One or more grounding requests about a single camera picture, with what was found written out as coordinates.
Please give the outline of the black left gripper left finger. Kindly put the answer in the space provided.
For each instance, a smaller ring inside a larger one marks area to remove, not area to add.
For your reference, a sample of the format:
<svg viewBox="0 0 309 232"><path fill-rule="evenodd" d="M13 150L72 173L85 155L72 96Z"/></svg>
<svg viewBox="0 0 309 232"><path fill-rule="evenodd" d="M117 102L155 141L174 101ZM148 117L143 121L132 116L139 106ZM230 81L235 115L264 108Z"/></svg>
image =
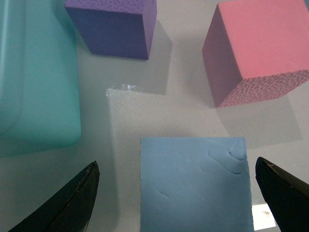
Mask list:
<svg viewBox="0 0 309 232"><path fill-rule="evenodd" d="M90 163L10 231L85 232L97 196L99 175L97 162Z"/></svg>

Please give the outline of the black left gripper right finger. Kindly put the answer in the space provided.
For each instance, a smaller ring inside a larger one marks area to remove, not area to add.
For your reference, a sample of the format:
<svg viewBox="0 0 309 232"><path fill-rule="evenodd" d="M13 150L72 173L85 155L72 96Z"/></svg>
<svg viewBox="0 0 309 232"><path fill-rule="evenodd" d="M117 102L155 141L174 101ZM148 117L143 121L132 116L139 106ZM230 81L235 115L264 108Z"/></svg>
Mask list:
<svg viewBox="0 0 309 232"><path fill-rule="evenodd" d="M309 230L309 185L259 157L255 178L265 202L282 232Z"/></svg>

